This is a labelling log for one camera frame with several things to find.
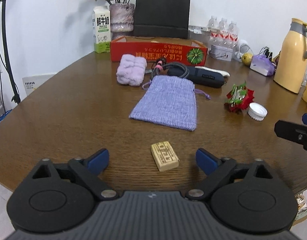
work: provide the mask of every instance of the vase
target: vase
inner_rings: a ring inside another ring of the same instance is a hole
[[[114,3],[109,5],[112,40],[132,35],[135,5],[133,3]]]

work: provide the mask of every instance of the pink fluffy towel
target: pink fluffy towel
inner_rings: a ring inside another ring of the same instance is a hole
[[[117,69],[117,81],[123,85],[138,87],[145,76],[147,61],[144,57],[124,54]]]

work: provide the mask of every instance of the red cardboard box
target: red cardboard box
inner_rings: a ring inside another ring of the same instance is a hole
[[[165,57],[168,62],[178,61],[185,65],[204,66],[207,47],[194,40],[124,36],[110,43],[111,61],[119,62],[123,54],[144,57],[147,61],[153,62]]]

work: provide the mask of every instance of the drawstring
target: drawstring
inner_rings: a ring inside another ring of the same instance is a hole
[[[142,85],[142,89],[143,89],[143,90],[148,90],[148,88],[149,88],[151,82],[152,82],[152,81],[150,80],[149,82],[143,84],[143,85]]]
[[[200,90],[200,89],[194,89],[193,90],[196,94],[202,94],[204,95],[207,99],[211,99],[211,96],[208,95],[207,93],[205,93],[204,91]]]

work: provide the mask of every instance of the yellow soap bar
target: yellow soap bar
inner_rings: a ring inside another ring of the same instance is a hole
[[[151,153],[159,171],[167,171],[179,166],[179,159],[169,142],[152,144]]]

